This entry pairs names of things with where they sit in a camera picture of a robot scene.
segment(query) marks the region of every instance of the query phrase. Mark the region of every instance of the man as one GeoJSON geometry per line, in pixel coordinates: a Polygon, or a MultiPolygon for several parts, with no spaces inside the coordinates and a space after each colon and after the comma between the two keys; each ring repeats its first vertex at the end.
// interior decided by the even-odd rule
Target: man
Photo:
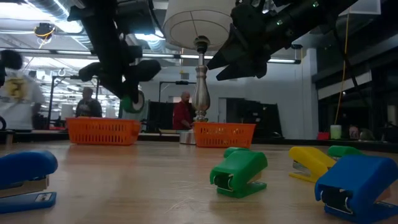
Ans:
{"type": "Polygon", "coordinates": [[[44,103],[43,93],[35,80],[24,75],[22,56],[13,50],[1,51],[4,86],[0,88],[0,115],[7,129],[32,130],[32,117],[39,113],[44,103]]]}
{"type": "Polygon", "coordinates": [[[192,128],[192,118],[189,111],[189,92],[185,91],[181,94],[181,101],[174,107],[173,112],[173,129],[189,130],[192,128]]]}
{"type": "Polygon", "coordinates": [[[79,101],[76,107],[76,117],[89,116],[102,118],[102,107],[101,103],[96,99],[92,99],[93,89],[84,87],[83,99],[79,101]]]}

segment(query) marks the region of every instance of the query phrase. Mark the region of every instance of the orange basket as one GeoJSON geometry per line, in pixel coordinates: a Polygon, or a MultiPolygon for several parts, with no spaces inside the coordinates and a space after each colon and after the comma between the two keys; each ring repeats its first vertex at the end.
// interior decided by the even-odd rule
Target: orange basket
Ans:
{"type": "Polygon", "coordinates": [[[195,140],[198,147],[249,148],[255,127],[255,124],[195,122],[195,140]]]}
{"type": "Polygon", "coordinates": [[[67,118],[70,142],[129,146],[137,141],[139,121],[109,118],[67,118]]]}

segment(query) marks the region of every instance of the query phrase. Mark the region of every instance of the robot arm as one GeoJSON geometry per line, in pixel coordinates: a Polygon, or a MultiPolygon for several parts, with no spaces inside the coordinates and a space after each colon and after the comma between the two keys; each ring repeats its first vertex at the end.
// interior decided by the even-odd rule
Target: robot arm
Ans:
{"type": "Polygon", "coordinates": [[[84,0],[83,3],[84,9],[71,8],[68,21],[81,21],[99,63],[82,68],[79,77],[88,81],[97,75],[100,84],[118,98],[138,103],[142,95],[138,90],[139,82],[151,80],[161,69],[156,60],[133,65],[136,58],[142,57],[142,49],[141,46],[128,46],[125,41],[131,33],[155,33],[147,1],[84,0]]]}
{"type": "Polygon", "coordinates": [[[276,6],[289,4],[280,12],[262,13],[265,0],[252,6],[252,0],[237,0],[231,12],[229,37],[208,62],[211,70],[227,66],[218,80],[242,77],[261,78],[267,61],[282,48],[321,26],[324,33],[335,28],[339,14],[358,0],[274,0],[276,6]]]}

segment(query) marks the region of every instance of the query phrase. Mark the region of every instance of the wooden table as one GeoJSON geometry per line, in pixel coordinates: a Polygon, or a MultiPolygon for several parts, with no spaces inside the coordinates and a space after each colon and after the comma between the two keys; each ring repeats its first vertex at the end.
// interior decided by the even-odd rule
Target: wooden table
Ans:
{"type": "MultiPolygon", "coordinates": [[[[210,170],[221,162],[224,149],[174,142],[116,147],[63,141],[15,144],[11,150],[0,149],[0,156],[29,149],[46,149],[57,157],[59,168],[48,189],[58,193],[57,204],[0,215],[1,224],[346,223],[323,211],[323,204],[315,201],[314,184],[288,176],[293,170],[290,146],[252,146],[268,158],[261,179],[268,186],[241,199],[218,195],[210,185],[210,170]]],[[[377,155],[398,161],[398,154],[377,155]]],[[[397,182],[388,202],[398,204],[397,182]]],[[[398,223],[398,217],[381,223],[398,223]]]]}

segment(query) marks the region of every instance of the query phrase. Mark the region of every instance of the red shirt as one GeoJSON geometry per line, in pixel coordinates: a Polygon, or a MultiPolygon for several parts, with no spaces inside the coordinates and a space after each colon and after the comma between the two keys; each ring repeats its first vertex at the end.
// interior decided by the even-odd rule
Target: red shirt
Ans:
{"type": "Polygon", "coordinates": [[[188,109],[188,105],[184,102],[179,102],[174,106],[173,112],[173,129],[174,130],[184,130],[188,129],[185,125],[181,123],[181,121],[187,121],[188,123],[192,123],[191,114],[188,109]]]}

